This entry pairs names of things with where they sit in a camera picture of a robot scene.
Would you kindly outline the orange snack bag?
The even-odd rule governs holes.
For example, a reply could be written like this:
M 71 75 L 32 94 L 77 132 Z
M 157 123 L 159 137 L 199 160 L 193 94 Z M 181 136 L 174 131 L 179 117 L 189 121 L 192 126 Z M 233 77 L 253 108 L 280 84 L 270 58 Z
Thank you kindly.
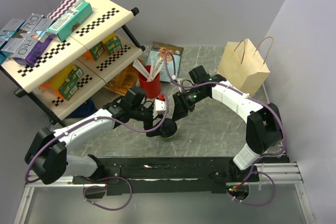
M 104 88 L 118 95 L 125 95 L 131 87 L 136 85 L 138 81 L 138 74 L 139 72 L 131 63 L 112 80 L 105 84 Z

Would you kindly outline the cream two-tier shelf rack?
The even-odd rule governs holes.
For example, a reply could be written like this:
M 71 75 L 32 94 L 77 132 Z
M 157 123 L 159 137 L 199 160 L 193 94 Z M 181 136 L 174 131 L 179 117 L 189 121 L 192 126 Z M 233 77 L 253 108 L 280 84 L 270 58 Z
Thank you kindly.
M 91 4 L 92 15 L 65 42 L 51 42 L 34 67 L 20 66 L 11 59 L 1 64 L 1 71 L 18 87 L 15 95 L 28 96 L 48 115 L 52 124 L 63 124 L 63 119 L 145 50 L 126 26 L 139 13 L 138 8 L 127 10 L 111 0 L 85 1 Z M 119 28 L 128 36 L 128 39 L 121 39 L 120 51 L 112 55 L 104 52 L 97 61 L 82 57 L 87 50 Z M 78 81 L 78 90 L 69 101 L 39 88 L 43 82 L 70 63 L 78 65 L 83 75 Z

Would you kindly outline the teal box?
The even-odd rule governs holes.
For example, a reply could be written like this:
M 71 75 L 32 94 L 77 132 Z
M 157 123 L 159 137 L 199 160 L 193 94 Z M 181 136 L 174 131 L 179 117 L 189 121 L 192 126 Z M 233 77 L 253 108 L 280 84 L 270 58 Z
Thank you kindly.
M 47 28 L 47 34 L 59 42 L 64 42 L 92 13 L 90 3 L 79 0 L 59 19 L 53 20 Z

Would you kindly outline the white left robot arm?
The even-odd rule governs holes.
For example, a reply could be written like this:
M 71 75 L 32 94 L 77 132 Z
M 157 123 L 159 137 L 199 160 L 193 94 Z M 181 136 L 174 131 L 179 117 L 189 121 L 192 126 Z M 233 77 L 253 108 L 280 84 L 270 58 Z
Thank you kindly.
M 115 129 L 122 125 L 128 129 L 130 119 L 142 121 L 142 133 L 159 130 L 169 110 L 167 96 L 163 100 L 155 99 L 148 108 L 144 106 L 145 92 L 140 87 L 129 89 L 124 96 L 119 96 L 105 104 L 91 116 L 70 126 L 50 131 L 43 128 L 38 131 L 25 156 L 27 171 L 37 175 L 45 185 L 54 183 L 62 176 L 81 176 L 92 183 L 98 183 L 105 175 L 104 165 L 94 155 L 73 156 L 70 152 L 78 145 L 94 136 Z

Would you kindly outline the brown paper bag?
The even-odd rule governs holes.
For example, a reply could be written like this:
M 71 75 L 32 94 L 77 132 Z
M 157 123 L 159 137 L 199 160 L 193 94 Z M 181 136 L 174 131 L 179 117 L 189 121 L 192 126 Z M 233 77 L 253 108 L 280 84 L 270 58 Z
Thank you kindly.
M 267 77 L 270 70 L 266 64 L 267 57 L 262 57 L 259 48 L 262 43 L 272 36 L 265 37 L 257 46 L 250 39 L 240 42 L 227 42 L 217 73 L 227 79 L 235 88 L 253 97 Z

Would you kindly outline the green paper coffee cup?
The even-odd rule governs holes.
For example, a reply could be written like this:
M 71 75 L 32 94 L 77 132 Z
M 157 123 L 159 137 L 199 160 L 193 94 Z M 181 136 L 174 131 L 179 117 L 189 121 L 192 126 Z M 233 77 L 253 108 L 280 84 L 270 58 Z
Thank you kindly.
M 171 142 L 173 141 L 175 138 L 175 134 L 174 135 L 170 135 L 170 136 L 161 136 L 160 139 L 163 141 L 163 142 Z

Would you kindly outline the red cup holder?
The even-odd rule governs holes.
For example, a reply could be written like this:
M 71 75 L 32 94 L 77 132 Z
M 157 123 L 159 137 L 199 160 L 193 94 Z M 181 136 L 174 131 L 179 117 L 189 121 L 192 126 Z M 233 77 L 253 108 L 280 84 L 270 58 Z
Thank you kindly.
M 148 99 L 155 99 L 160 95 L 161 93 L 160 73 L 158 73 L 151 82 L 148 82 L 147 78 L 140 72 L 138 73 L 138 78 L 140 87 L 145 91 Z

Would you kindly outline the silver purple box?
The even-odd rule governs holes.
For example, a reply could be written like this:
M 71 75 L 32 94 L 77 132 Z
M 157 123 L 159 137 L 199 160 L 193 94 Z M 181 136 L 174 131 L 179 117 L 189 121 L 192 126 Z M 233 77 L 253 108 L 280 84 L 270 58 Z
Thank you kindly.
M 44 15 L 31 14 L 15 36 L 2 47 L 1 53 L 19 65 L 34 66 L 52 41 L 47 34 L 47 29 L 53 23 L 53 19 L 46 18 Z

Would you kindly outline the black plastic cup lid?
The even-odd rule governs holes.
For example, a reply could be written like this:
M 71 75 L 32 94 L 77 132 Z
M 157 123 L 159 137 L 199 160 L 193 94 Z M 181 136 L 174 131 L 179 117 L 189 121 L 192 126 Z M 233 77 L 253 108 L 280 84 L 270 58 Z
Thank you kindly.
M 161 125 L 162 136 L 174 135 L 177 132 L 177 125 L 172 119 L 166 118 Z

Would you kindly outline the blue silver box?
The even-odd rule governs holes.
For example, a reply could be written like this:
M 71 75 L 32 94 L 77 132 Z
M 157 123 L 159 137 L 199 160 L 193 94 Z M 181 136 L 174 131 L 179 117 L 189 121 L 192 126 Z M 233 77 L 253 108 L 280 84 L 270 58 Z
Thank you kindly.
M 17 34 L 24 22 L 24 19 L 12 18 L 3 28 L 1 28 L 1 50 L 7 44 L 7 42 Z

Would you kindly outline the white wrapped straws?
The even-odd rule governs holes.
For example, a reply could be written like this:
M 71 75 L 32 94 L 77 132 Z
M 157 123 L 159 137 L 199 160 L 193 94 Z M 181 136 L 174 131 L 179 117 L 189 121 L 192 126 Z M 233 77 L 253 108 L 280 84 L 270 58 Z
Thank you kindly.
M 163 58 L 159 58 L 156 63 L 154 63 L 154 59 L 151 58 L 151 64 L 149 65 L 150 70 L 146 70 L 139 59 L 136 59 L 132 66 L 146 78 L 147 82 L 150 82 L 153 81 L 156 76 L 160 75 L 163 65 Z

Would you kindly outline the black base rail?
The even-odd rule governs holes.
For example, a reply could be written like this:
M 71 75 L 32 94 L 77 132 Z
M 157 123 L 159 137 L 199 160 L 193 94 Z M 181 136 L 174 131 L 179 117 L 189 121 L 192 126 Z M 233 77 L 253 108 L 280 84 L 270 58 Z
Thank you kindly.
M 225 194 L 226 186 L 241 183 L 249 170 L 233 167 L 232 157 L 104 157 L 104 172 L 93 184 L 107 194 L 182 193 Z

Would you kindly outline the orange green large box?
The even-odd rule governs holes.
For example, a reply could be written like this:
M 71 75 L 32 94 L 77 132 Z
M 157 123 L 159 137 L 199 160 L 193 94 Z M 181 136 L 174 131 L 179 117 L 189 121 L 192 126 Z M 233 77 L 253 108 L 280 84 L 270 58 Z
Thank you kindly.
M 78 65 L 71 63 L 42 83 L 39 88 L 41 91 L 69 101 L 78 91 L 77 82 L 82 75 L 82 69 Z

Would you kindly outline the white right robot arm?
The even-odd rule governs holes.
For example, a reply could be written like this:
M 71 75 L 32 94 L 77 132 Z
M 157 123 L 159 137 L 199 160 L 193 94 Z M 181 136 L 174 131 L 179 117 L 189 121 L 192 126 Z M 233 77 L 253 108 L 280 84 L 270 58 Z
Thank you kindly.
M 235 181 L 243 180 L 248 174 L 247 169 L 284 137 L 277 106 L 251 98 L 219 74 L 210 76 L 203 66 L 192 69 L 189 75 L 193 81 L 191 86 L 178 83 L 175 76 L 170 77 L 181 89 L 173 95 L 173 120 L 186 117 L 194 111 L 196 103 L 205 98 L 217 100 L 235 112 L 246 123 L 246 143 L 233 158 L 229 175 Z

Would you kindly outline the blue snack pouch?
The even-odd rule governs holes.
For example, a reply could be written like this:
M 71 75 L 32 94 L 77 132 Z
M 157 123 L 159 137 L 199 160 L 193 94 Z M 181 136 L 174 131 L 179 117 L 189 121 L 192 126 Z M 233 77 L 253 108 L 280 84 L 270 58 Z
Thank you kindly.
M 173 79 L 177 78 L 183 51 L 183 47 L 153 42 L 146 65 L 153 66 L 153 73 L 156 73 L 161 67 L 160 81 L 171 82 L 166 70 Z

